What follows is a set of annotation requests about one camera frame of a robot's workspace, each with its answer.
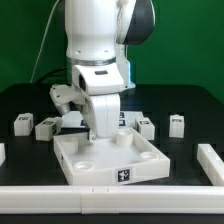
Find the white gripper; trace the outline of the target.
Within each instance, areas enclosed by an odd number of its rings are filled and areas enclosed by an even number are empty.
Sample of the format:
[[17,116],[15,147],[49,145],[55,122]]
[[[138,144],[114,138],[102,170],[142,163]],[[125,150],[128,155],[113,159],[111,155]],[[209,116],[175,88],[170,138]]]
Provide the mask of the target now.
[[118,94],[89,96],[81,110],[85,124],[91,131],[87,139],[94,143],[97,138],[108,138],[117,133],[120,115]]

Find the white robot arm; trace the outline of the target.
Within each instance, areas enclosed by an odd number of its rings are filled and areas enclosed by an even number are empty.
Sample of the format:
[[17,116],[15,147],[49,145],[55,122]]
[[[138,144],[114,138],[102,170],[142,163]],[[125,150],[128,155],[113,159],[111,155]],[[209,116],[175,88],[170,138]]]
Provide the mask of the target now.
[[153,32],[151,0],[65,0],[67,60],[75,104],[98,138],[116,134],[125,87],[120,48],[139,45]]

